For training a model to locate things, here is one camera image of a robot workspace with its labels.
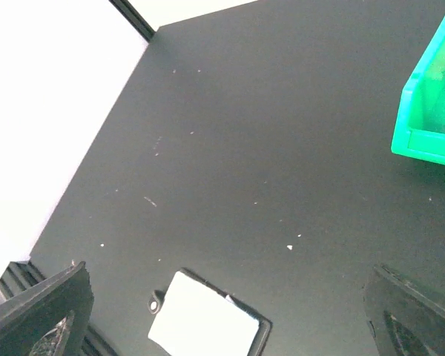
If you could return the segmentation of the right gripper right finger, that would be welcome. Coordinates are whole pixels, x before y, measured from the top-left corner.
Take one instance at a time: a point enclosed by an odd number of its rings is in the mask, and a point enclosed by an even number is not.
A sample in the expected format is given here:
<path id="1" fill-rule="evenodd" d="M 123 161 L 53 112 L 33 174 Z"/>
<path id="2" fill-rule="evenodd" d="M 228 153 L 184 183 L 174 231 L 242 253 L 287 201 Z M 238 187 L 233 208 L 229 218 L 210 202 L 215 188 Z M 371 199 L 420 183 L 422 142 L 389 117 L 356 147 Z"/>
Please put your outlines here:
<path id="1" fill-rule="evenodd" d="M 376 265 L 363 302 L 379 355 L 445 355 L 444 295 L 388 265 Z"/>

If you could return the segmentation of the black leather card holder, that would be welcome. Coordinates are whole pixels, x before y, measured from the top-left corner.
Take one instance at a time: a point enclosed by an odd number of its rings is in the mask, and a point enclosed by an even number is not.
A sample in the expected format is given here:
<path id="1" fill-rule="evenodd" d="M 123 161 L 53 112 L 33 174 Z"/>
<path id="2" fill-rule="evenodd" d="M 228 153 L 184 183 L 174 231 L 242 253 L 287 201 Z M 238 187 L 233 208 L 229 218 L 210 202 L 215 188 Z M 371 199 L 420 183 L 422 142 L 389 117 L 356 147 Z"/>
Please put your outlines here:
<path id="1" fill-rule="evenodd" d="M 272 322 L 187 268 L 148 300 L 148 339 L 168 355 L 261 355 Z"/>

